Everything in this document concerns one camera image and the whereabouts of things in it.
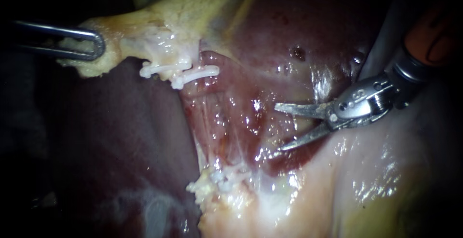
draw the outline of scissor blade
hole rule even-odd
[[[286,151],[286,150],[290,150],[293,148],[303,146],[314,140],[324,137],[329,133],[331,133],[331,130],[329,129],[328,125],[325,122],[323,122],[322,124],[318,125],[316,128],[312,129],[309,133],[281,146],[279,150]]]
[[[294,103],[276,103],[275,110],[308,118],[326,119],[326,110],[329,103],[299,105]]]

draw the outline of orange instrument part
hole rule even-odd
[[[425,12],[404,37],[408,53],[422,64],[441,67],[449,62],[459,47],[456,8],[444,2]]]

